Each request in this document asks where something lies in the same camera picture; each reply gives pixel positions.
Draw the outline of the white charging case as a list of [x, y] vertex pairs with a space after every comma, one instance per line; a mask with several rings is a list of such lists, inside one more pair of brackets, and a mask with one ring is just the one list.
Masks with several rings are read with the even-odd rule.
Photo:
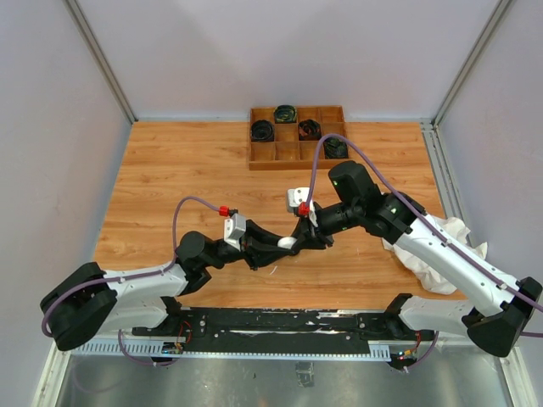
[[279, 248], [291, 249], [295, 245], [296, 241], [297, 239], [295, 237], [281, 237], [277, 241], [277, 246]]

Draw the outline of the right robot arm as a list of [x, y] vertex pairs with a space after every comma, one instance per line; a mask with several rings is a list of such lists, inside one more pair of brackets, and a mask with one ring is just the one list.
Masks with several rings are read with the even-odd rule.
[[288, 211], [299, 217], [299, 224], [280, 246], [295, 252], [309, 246], [327, 248], [334, 234], [360, 226], [414, 255], [466, 296], [464, 301], [451, 301], [398, 295], [384, 318], [392, 338], [402, 339], [413, 331], [447, 332], [468, 337], [494, 356], [509, 355], [534, 312], [540, 283], [531, 277], [519, 280], [481, 259], [405, 194], [380, 192], [364, 165], [346, 161], [334, 166], [328, 177], [339, 196], [335, 205], [318, 207], [307, 187], [287, 191]]

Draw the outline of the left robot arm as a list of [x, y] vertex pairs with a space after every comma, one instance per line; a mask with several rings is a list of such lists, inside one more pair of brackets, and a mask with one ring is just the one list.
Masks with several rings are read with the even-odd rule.
[[138, 270], [104, 270], [96, 262], [79, 266], [41, 301], [42, 333], [60, 350], [72, 350], [99, 333], [142, 327], [170, 336], [182, 315], [167, 306], [195, 293], [211, 278], [211, 268], [243, 261], [257, 270], [300, 251], [301, 233], [281, 237], [252, 220], [224, 222], [224, 235], [211, 239], [199, 231], [185, 233], [172, 260]]

